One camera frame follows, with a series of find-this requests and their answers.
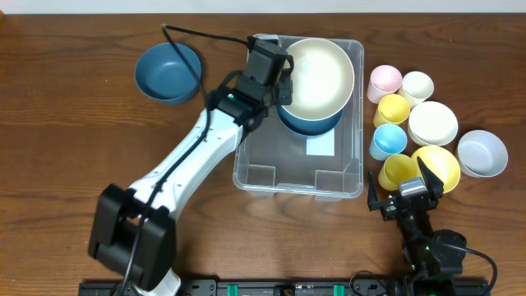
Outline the small cream bowl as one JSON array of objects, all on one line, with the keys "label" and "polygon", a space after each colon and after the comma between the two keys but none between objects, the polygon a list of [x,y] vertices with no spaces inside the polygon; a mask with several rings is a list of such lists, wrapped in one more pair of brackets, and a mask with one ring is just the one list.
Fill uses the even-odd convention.
[{"label": "small cream bowl", "polygon": [[444,146],[459,130],[458,120],[446,105],[427,101],[415,106],[408,118],[408,134],[420,146]]}]

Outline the large cream bowl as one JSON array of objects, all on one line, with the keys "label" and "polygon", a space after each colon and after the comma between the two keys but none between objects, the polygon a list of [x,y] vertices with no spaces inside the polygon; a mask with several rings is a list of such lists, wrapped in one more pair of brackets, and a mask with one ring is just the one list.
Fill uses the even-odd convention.
[{"label": "large cream bowl", "polygon": [[296,118],[320,121],[337,114],[354,88],[350,57],[328,39],[301,39],[287,47],[293,56],[293,101],[284,109]]}]

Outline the pink cup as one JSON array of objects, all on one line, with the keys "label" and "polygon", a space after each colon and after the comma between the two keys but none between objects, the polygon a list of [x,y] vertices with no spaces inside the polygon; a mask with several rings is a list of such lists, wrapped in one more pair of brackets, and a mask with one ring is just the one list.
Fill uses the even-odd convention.
[{"label": "pink cup", "polygon": [[374,104],[386,96],[395,93],[402,85],[401,72],[391,65],[380,65],[372,72],[367,87],[367,98]]}]

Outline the light grey bowl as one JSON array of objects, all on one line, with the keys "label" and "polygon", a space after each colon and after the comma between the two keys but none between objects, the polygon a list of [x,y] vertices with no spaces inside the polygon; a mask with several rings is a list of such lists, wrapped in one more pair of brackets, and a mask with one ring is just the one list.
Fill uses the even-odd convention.
[{"label": "light grey bowl", "polygon": [[459,140],[455,157],[463,173],[474,178],[492,178],[502,173],[508,164],[504,142],[485,130],[472,130]]}]

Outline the dark blue bowl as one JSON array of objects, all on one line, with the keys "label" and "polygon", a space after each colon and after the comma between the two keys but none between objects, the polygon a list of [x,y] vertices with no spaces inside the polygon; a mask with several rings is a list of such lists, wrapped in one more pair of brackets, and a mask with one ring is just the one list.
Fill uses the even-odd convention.
[{"label": "dark blue bowl", "polygon": [[170,43],[146,50],[136,62],[134,78],[143,94],[162,104],[184,104],[199,90],[188,66]]},{"label": "dark blue bowl", "polygon": [[338,113],[331,117],[312,121],[293,116],[284,108],[284,106],[278,106],[276,110],[279,119],[284,126],[286,126],[289,130],[303,136],[320,136],[329,132],[334,127],[336,127],[344,113],[344,111],[341,109]]}]

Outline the cream cup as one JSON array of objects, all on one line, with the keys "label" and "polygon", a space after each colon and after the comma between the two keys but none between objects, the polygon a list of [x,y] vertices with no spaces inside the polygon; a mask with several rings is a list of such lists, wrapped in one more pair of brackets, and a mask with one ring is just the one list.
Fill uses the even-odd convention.
[{"label": "cream cup", "polygon": [[403,96],[410,108],[429,99],[435,90],[433,80],[424,72],[413,71],[407,73],[398,90],[398,94]]}]

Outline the yellow cup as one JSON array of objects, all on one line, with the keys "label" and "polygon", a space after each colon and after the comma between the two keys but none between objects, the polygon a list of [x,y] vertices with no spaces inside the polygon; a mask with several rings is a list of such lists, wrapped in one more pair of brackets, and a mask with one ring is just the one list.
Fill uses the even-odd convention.
[{"label": "yellow cup", "polygon": [[373,125],[379,127],[386,123],[400,125],[410,114],[408,101],[401,95],[390,94],[384,96],[376,109]]},{"label": "yellow cup", "polygon": [[417,165],[407,155],[397,154],[390,156],[383,164],[379,173],[378,182],[387,191],[396,191],[401,182],[416,178]]}]

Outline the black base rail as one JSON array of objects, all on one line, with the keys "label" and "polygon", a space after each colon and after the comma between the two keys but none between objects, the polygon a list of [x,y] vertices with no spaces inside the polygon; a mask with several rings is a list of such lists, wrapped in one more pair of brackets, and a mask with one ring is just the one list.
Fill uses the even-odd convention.
[{"label": "black base rail", "polygon": [[345,296],[345,295],[487,295],[488,282],[477,279],[417,280],[404,284],[386,278],[349,281],[272,282],[187,280],[179,296]]}]

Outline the clear plastic storage container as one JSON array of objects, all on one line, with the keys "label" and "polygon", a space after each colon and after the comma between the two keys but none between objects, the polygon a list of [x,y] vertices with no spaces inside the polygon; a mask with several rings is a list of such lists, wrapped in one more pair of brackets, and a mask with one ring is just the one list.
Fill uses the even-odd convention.
[{"label": "clear plastic storage container", "polygon": [[[287,50],[303,36],[270,37]],[[359,197],[363,180],[363,68],[364,48],[355,39],[328,39],[350,57],[354,69],[354,88],[343,117],[335,129],[335,155],[306,153],[303,136],[283,125],[276,107],[261,126],[240,144],[235,153],[233,181],[253,195],[275,193],[314,195],[338,201]]]}]

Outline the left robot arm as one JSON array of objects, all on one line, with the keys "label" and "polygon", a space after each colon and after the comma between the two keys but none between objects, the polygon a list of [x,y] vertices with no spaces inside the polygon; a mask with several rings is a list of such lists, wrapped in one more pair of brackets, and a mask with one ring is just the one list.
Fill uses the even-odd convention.
[{"label": "left robot arm", "polygon": [[293,57],[251,52],[242,71],[230,72],[205,95],[205,108],[189,134],[145,177],[100,194],[88,253],[122,274],[105,295],[175,295],[172,269],[176,222],[211,170],[256,130],[273,105],[291,104]]}]

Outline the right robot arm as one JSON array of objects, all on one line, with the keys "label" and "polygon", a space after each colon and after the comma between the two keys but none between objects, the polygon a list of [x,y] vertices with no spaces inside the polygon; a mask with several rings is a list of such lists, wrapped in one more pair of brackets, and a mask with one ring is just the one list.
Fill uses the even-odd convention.
[{"label": "right robot arm", "polygon": [[394,220],[403,239],[409,275],[388,281],[388,295],[456,295],[454,276],[463,272],[466,238],[449,229],[434,230],[428,212],[437,208],[444,183],[418,157],[420,177],[405,180],[399,190],[380,201],[374,184],[368,189],[369,210]]}]

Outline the light blue cup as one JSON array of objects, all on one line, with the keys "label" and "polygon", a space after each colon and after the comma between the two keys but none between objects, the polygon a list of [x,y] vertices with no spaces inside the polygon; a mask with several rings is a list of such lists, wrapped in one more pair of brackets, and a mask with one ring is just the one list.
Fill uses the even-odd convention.
[{"label": "light blue cup", "polygon": [[390,156],[402,153],[408,144],[406,132],[398,125],[385,123],[373,133],[369,152],[375,160],[387,160]]}]

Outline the yellow bowl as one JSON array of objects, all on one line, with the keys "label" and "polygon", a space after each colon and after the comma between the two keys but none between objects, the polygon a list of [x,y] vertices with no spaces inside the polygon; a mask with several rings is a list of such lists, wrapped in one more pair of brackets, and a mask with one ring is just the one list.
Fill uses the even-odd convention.
[{"label": "yellow bowl", "polygon": [[441,146],[423,146],[411,156],[415,164],[418,157],[444,183],[444,193],[453,191],[459,183],[461,169],[455,156]]}]

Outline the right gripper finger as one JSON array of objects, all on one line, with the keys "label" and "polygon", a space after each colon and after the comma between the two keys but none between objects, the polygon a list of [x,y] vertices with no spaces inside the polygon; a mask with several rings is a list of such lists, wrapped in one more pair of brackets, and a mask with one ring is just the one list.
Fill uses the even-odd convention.
[{"label": "right gripper finger", "polygon": [[368,172],[368,192],[367,192],[367,205],[369,208],[369,211],[374,211],[378,209],[378,197],[375,187],[374,178],[372,176],[371,171]]},{"label": "right gripper finger", "polygon": [[444,183],[425,165],[420,156],[417,157],[417,162],[430,197],[434,200],[442,198],[444,194]]}]

